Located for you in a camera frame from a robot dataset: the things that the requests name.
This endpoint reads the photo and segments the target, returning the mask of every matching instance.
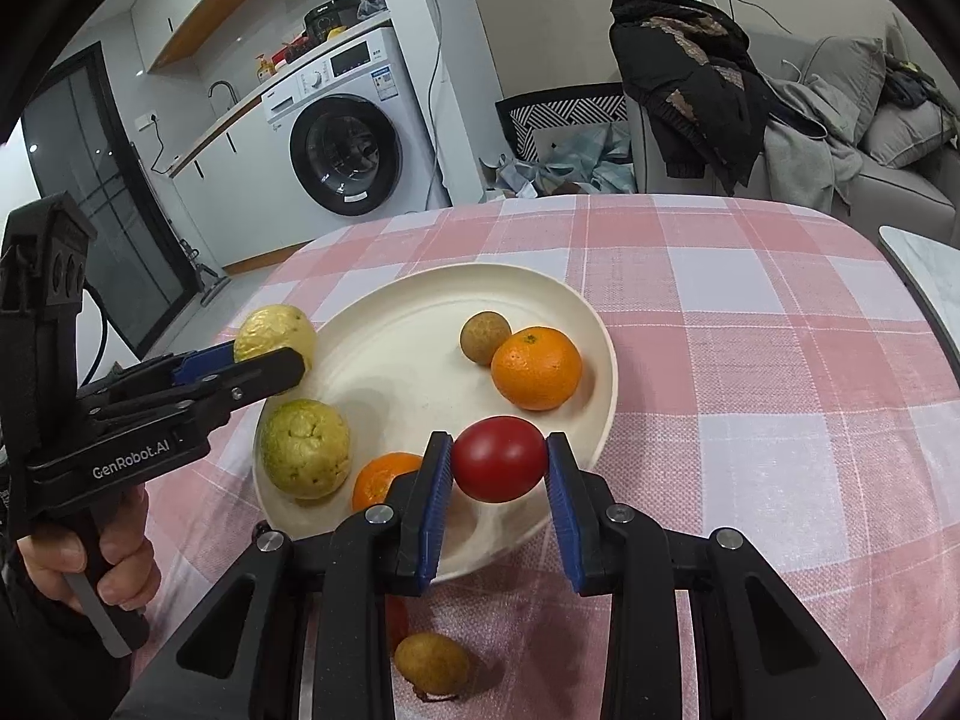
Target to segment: gray blanket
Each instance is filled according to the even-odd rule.
[[[769,77],[767,82],[787,105],[827,129],[824,138],[813,139],[770,119],[763,146],[773,199],[829,214],[834,191],[846,199],[850,182],[863,167],[863,155],[853,143],[860,111],[819,76],[808,85]]]

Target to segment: bottle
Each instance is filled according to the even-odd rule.
[[[260,83],[266,81],[270,76],[275,76],[277,74],[277,66],[272,63],[272,60],[267,59],[267,55],[261,53],[256,57],[256,77]]]

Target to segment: pink plaid tablecloth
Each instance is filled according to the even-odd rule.
[[[875,247],[813,211],[699,196],[508,200],[340,230],[277,269],[252,309],[323,324],[410,272],[512,263],[579,290],[610,329],[620,399],[596,468],[664,527],[741,529],[891,720],[912,720],[960,656],[960,389]],[[210,455],[149,485],[164,579],[149,659],[248,545],[261,406]],[[410,602],[486,664],[467,701],[400,717],[596,718],[608,599],[582,599],[544,531]],[[688,608],[686,715],[696,716]]]

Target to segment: red tomato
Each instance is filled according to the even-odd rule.
[[[536,426],[518,416],[491,416],[472,424],[453,442],[453,478],[471,498],[506,503],[544,478],[546,441]]]
[[[392,655],[400,647],[400,642],[410,635],[410,618],[407,616],[407,605],[398,596],[385,595],[383,605],[387,621],[387,646]]]

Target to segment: screw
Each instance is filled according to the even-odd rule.
[[[267,531],[256,540],[256,548],[260,552],[272,552],[280,549],[283,544],[283,533],[279,531]]]
[[[364,517],[367,518],[367,522],[371,525],[382,525],[385,522],[390,522],[390,520],[394,518],[394,510],[385,503],[381,503],[367,509]]]
[[[614,503],[607,507],[607,519],[610,522],[630,522],[637,513],[624,503]]]
[[[724,549],[739,549],[743,546],[743,534],[733,528],[721,528],[717,531],[717,543]]]
[[[265,519],[261,519],[260,522],[257,522],[253,526],[253,531],[250,534],[250,541],[256,544],[256,540],[264,535],[264,533],[269,533],[273,528],[270,527],[270,523]]]

